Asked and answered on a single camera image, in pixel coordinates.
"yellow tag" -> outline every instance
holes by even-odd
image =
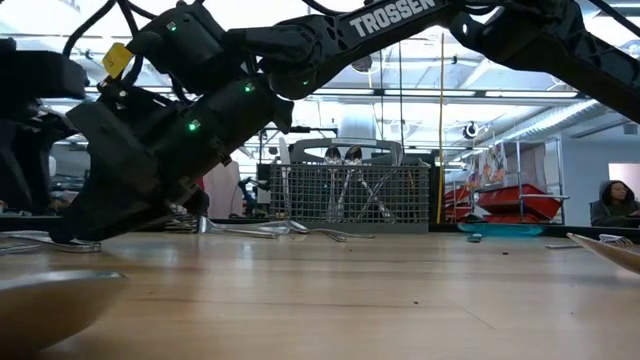
[[[109,76],[117,78],[120,73],[124,71],[133,58],[133,54],[122,43],[113,43],[111,49],[107,51],[107,54],[102,58],[102,65],[104,66]]]

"white wall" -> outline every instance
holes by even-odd
[[[563,138],[562,158],[567,225],[590,226],[589,203],[598,200],[600,183],[609,180],[609,163],[640,163],[640,143],[595,142]]]
[[[609,164],[609,179],[623,181],[636,196],[640,196],[640,164]]]

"teal plate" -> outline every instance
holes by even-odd
[[[536,237],[544,231],[542,226],[524,224],[460,223],[458,229],[483,237]]]

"pipe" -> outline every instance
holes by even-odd
[[[485,140],[478,146],[491,146],[509,140],[544,139],[552,134],[583,121],[604,115],[609,108],[597,100],[586,100],[566,107],[555,107],[521,122],[494,139]],[[469,156],[470,152],[458,154],[458,158]]]

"wooden table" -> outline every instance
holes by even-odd
[[[101,254],[4,256],[2,277],[115,270],[132,287],[43,359],[629,360],[640,277],[541,239],[335,243],[135,234]]]

